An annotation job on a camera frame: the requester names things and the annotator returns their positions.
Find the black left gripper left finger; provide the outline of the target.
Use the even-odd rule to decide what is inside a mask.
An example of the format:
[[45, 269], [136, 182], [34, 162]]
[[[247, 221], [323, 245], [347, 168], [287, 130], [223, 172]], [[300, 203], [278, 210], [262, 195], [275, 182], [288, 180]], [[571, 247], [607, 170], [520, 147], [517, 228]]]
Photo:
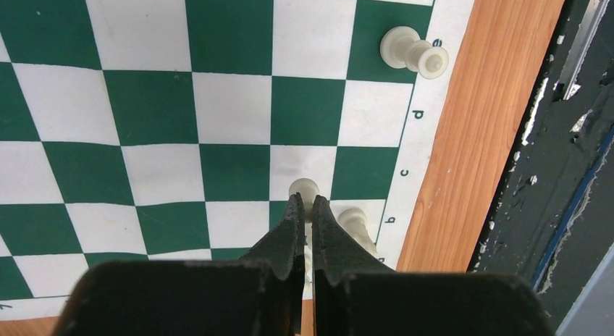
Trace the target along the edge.
[[235, 260], [109, 261], [78, 281], [55, 335], [295, 335], [301, 330], [306, 211]]

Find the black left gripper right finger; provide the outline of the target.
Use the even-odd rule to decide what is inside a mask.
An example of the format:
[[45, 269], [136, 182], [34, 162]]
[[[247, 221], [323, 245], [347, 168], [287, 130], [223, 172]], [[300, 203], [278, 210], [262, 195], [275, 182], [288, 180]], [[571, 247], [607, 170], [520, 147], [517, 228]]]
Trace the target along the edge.
[[552, 335], [535, 292], [513, 275], [401, 273], [363, 249], [317, 196], [313, 214], [318, 335]]

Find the white pawn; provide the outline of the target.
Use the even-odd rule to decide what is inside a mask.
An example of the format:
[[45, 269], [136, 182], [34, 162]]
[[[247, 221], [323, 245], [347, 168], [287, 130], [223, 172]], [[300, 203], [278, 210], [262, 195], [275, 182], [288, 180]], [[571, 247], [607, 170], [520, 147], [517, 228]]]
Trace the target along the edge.
[[309, 178], [300, 178], [295, 180], [289, 187], [288, 195], [295, 195], [299, 193], [303, 202], [303, 208], [306, 214], [306, 224], [310, 224], [313, 221], [313, 207], [315, 198], [319, 194], [318, 185]]

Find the green white chess board mat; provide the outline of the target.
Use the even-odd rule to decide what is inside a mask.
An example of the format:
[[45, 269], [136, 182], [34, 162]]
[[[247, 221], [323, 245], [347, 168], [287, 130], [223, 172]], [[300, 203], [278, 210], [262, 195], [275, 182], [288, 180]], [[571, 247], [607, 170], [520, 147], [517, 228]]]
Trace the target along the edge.
[[475, 0], [1, 0], [1, 319], [92, 266], [236, 259], [313, 180], [396, 267]]

